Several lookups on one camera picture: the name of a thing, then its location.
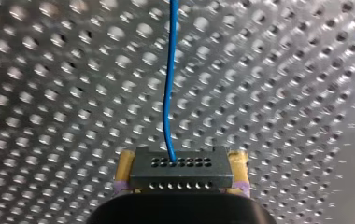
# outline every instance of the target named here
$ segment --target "hole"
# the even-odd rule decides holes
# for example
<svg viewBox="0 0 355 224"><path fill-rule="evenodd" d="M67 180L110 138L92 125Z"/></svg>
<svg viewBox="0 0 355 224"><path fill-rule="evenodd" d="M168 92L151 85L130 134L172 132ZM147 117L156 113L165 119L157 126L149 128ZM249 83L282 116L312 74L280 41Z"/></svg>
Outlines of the hole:
<svg viewBox="0 0 355 224"><path fill-rule="evenodd" d="M343 60L341 58L336 59L332 62L332 67L333 68L339 68L343 65Z"/></svg>
<svg viewBox="0 0 355 224"><path fill-rule="evenodd" d="M244 7L250 7L251 6L251 1L250 0L242 0L241 4Z"/></svg>
<svg viewBox="0 0 355 224"><path fill-rule="evenodd" d="M293 19L295 16L294 12L291 9L289 9L288 7L285 7L282 10L281 15L285 20L288 20L288 21Z"/></svg>
<svg viewBox="0 0 355 224"><path fill-rule="evenodd" d="M110 27L110 29L108 29L108 35L110 36L110 38L116 41L120 41L125 37L125 32L119 27L112 26Z"/></svg>
<svg viewBox="0 0 355 224"><path fill-rule="evenodd" d="M197 183L195 184L195 187L198 188L198 189L201 189L201 188L204 187L204 184L201 183L201 182L197 182Z"/></svg>
<svg viewBox="0 0 355 224"><path fill-rule="evenodd" d="M265 14L261 10L257 10L253 13L252 19L258 23L263 23L265 22Z"/></svg>
<svg viewBox="0 0 355 224"><path fill-rule="evenodd" d="M355 52L355 44L349 46L349 50L352 52Z"/></svg>
<svg viewBox="0 0 355 224"><path fill-rule="evenodd" d="M300 22L297 28L301 31L305 31L308 28L308 25L305 22Z"/></svg>
<svg viewBox="0 0 355 224"><path fill-rule="evenodd" d="M40 5L40 11L48 17L52 17L53 15L58 13L58 8L51 3L44 2Z"/></svg>
<svg viewBox="0 0 355 224"><path fill-rule="evenodd" d="M330 28L335 27L335 20L328 20L326 21L326 25Z"/></svg>
<svg viewBox="0 0 355 224"><path fill-rule="evenodd" d="M209 21L207 19L205 19L204 17L198 17L194 21L195 28L199 31L202 31L202 32L206 29L206 27L208 25L209 25Z"/></svg>
<svg viewBox="0 0 355 224"><path fill-rule="evenodd" d="M322 53L325 54L325 55L328 55L328 54L330 54L331 52L332 52L332 49L329 48L329 47L322 50Z"/></svg>
<svg viewBox="0 0 355 224"><path fill-rule="evenodd" d="M58 46L61 47L66 43L66 36L61 35L61 34L53 34L51 35L51 42Z"/></svg>
<svg viewBox="0 0 355 224"><path fill-rule="evenodd" d="M92 32L91 31L80 31L79 38L81 41L89 44L92 40Z"/></svg>
<svg viewBox="0 0 355 224"><path fill-rule="evenodd" d="M207 183L205 183L205 188L206 189L211 189L213 187L213 183L212 182L207 182Z"/></svg>
<svg viewBox="0 0 355 224"><path fill-rule="evenodd" d="M315 17L319 17L319 16L323 15L324 11L325 11L324 6L320 6L312 12L312 15Z"/></svg>
<svg viewBox="0 0 355 224"><path fill-rule="evenodd" d="M151 28L151 26L145 24L145 23L140 23L137 26L136 29L137 33L145 38L149 37L150 35L152 35L153 33L153 29Z"/></svg>
<svg viewBox="0 0 355 224"><path fill-rule="evenodd" d="M118 6L117 0L101 0L101 5L107 10L111 10L114 7Z"/></svg>
<svg viewBox="0 0 355 224"><path fill-rule="evenodd" d="M143 7L148 3L148 0L131 0L132 4L134 4L137 7Z"/></svg>
<svg viewBox="0 0 355 224"><path fill-rule="evenodd" d="M343 3L343 6L341 7L341 10L343 12L350 12L353 9L353 3L352 2L345 2Z"/></svg>
<svg viewBox="0 0 355 224"><path fill-rule="evenodd" d="M250 37L250 34L251 34L251 31L250 31L248 28L243 29L242 32L241 32L241 35L242 35L244 38Z"/></svg>
<svg viewBox="0 0 355 224"><path fill-rule="evenodd" d="M346 41L347 38L348 38L348 32L343 31L343 32L338 33L336 39L337 39L337 41L339 41L339 42L343 42L343 41Z"/></svg>
<svg viewBox="0 0 355 224"><path fill-rule="evenodd" d="M235 21L236 21L236 17L233 15L227 15L223 18L223 23L230 28L234 26Z"/></svg>

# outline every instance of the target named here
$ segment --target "blue cable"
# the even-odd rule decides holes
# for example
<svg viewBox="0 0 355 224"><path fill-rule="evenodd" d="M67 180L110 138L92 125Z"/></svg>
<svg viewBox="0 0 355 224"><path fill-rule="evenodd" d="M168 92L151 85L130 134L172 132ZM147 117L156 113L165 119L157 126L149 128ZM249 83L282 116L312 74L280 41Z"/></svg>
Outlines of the blue cable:
<svg viewBox="0 0 355 224"><path fill-rule="evenodd" d="M169 126L169 107L171 105L171 92L174 85L175 49L177 44L178 0L170 0L169 5L169 45L168 64L166 66L166 82L163 94L163 137L170 161L176 161L174 145L172 144L171 128Z"/></svg>

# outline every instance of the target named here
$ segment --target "electronic component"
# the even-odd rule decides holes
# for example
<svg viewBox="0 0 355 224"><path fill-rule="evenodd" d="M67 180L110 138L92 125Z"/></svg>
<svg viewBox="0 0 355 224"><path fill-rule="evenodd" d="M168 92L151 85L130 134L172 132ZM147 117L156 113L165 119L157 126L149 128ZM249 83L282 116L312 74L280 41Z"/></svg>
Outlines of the electronic component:
<svg viewBox="0 0 355 224"><path fill-rule="evenodd" d="M233 184L226 147L213 151L178 151L171 162L164 152L136 150L130 182L134 189L222 189Z"/></svg>

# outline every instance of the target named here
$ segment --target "metal surface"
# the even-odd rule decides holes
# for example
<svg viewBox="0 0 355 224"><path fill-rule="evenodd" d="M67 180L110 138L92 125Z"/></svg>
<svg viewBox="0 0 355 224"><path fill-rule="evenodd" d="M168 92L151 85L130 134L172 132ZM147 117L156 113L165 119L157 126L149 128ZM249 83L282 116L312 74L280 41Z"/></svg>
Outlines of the metal surface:
<svg viewBox="0 0 355 224"><path fill-rule="evenodd" d="M130 174L130 186L135 189L226 189L232 185L226 147L177 151L177 162L170 162L164 152L140 147Z"/></svg>
<svg viewBox="0 0 355 224"><path fill-rule="evenodd" d="M164 149L167 16L0 0L0 223L83 223L123 148ZM171 109L176 148L250 152L279 223L352 223L355 1L181 0Z"/></svg>

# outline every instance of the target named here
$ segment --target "perforated metal sheet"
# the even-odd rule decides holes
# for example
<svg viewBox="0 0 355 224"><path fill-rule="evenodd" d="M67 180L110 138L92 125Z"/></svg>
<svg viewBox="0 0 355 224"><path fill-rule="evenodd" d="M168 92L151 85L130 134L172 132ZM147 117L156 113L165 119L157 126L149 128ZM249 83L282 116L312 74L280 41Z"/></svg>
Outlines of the perforated metal sheet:
<svg viewBox="0 0 355 224"><path fill-rule="evenodd" d="M84 223L123 148L164 149L167 18L162 0L0 0L0 223ZM279 223L333 223L355 2L181 0L178 37L175 148L248 150Z"/></svg>

